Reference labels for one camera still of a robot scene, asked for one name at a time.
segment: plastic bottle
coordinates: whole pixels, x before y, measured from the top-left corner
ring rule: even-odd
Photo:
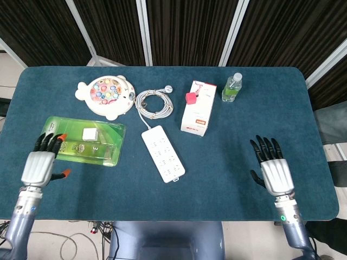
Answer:
[[[234,76],[228,78],[226,86],[222,92],[222,100],[227,102],[233,102],[236,95],[242,88],[242,74],[235,73]]]

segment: table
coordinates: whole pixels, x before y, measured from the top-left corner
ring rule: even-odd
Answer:
[[[227,78],[243,75],[234,103],[221,101]],[[274,137],[287,159],[305,220],[331,219],[338,203],[314,121],[305,80],[296,68],[237,67],[32,67],[18,82],[0,134],[0,218],[10,218],[25,160],[49,116],[105,121],[75,98],[80,81],[124,75],[136,92],[173,86],[173,114],[149,120],[163,126],[186,174],[165,184],[143,141],[147,130],[135,107],[115,122],[127,126],[120,162],[105,167],[57,160],[67,179],[43,189],[37,219],[278,220],[274,198],[253,182],[260,173],[249,144],[256,134]],[[193,80],[217,85],[204,137],[180,131],[185,94]],[[148,97],[149,110],[162,101]]]

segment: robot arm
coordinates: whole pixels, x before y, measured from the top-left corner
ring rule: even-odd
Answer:
[[[11,249],[0,249],[0,260],[27,259],[28,240],[42,198],[41,189],[51,180],[65,178],[70,174],[70,170],[52,174],[55,157],[66,134],[58,134],[53,138],[52,136],[53,134],[49,134],[45,137],[45,134],[42,134],[27,158],[22,175],[25,187],[20,189],[5,236]]]
[[[297,260],[320,260],[314,251],[301,218],[299,208],[294,199],[294,184],[286,159],[283,158],[281,148],[275,139],[271,142],[260,136],[256,136],[260,148],[253,140],[250,141],[260,164],[262,176],[258,177],[254,170],[250,173],[254,181],[273,196],[275,207],[280,216],[288,244],[302,250],[303,256]]]

